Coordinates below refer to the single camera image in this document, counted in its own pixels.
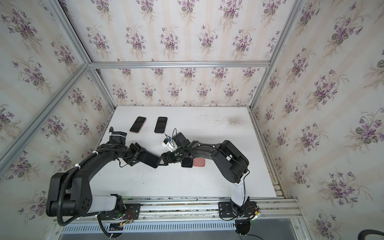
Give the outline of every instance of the pink square object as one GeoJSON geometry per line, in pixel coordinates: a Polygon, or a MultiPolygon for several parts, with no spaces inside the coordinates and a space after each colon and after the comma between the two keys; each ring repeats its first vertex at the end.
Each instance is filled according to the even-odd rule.
{"type": "Polygon", "coordinates": [[[193,159],[193,166],[195,167],[204,167],[205,166],[205,158],[198,157],[193,159]]]}

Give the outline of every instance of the robotic arm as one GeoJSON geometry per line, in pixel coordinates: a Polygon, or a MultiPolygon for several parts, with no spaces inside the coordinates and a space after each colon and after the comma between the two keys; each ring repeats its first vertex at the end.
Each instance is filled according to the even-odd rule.
{"type": "Polygon", "coordinates": [[[122,197],[92,195],[89,182],[107,163],[122,158],[133,166],[144,162],[154,168],[169,163],[180,162],[184,158],[203,157],[212,159],[222,175],[231,182],[231,207],[235,215],[242,216],[249,206],[249,197],[245,191],[244,179],[249,174],[246,157],[228,140],[221,144],[203,144],[189,142],[182,133],[172,138],[177,149],[163,153],[160,157],[146,151],[138,143],[125,146],[125,132],[114,132],[110,128],[109,141],[100,145],[96,151],[74,168],[52,176],[46,203],[49,217],[57,216],[58,224],[65,226],[77,217],[97,215],[100,212],[118,215],[125,213],[122,197]],[[67,221],[63,216],[72,216],[67,221]]]}

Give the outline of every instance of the white table surface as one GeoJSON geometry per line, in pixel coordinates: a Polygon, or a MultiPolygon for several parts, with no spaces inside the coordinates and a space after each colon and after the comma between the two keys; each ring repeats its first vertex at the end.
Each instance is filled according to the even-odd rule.
{"type": "MultiPolygon", "coordinates": [[[[155,133],[158,117],[168,117],[165,133],[174,128],[189,141],[216,144],[231,141],[249,161],[245,187],[250,197],[276,197],[247,108],[242,107],[138,107],[118,106],[101,141],[109,140],[109,127],[127,133],[126,145],[137,142],[160,156],[164,134],[155,133]],[[130,132],[138,116],[146,117],[139,133],[130,132]]],[[[126,197],[230,197],[229,182],[216,164],[184,168],[174,163],[156,169],[144,163],[120,168],[118,161],[106,164],[90,181],[93,195],[119,194],[126,197]]]]}

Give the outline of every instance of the wallpaper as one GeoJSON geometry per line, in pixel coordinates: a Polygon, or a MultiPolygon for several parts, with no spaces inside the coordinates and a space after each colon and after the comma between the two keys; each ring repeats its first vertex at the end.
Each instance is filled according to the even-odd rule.
{"type": "Polygon", "coordinates": [[[80,65],[44,1],[0,1],[0,155],[80,65]]]}
{"type": "Polygon", "coordinates": [[[45,214],[49,182],[92,153],[111,113],[84,76],[0,178],[1,239],[44,239],[53,218],[45,214]]]}
{"type": "Polygon", "coordinates": [[[92,61],[268,60],[293,0],[61,0],[92,61]]]}
{"type": "Polygon", "coordinates": [[[383,15],[382,0],[307,1],[255,109],[313,239],[384,231],[383,15]]]}
{"type": "Polygon", "coordinates": [[[248,106],[264,68],[98,70],[123,106],[248,106]]]}

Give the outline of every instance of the white cable tie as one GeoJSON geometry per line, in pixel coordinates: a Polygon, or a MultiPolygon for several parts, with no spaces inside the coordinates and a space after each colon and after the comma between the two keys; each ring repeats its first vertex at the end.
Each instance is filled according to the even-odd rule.
{"type": "Polygon", "coordinates": [[[120,135],[120,134],[112,134],[111,132],[109,133],[110,136],[119,136],[119,137],[124,137],[124,138],[127,138],[127,136],[123,136],[123,135],[120,135]]]}

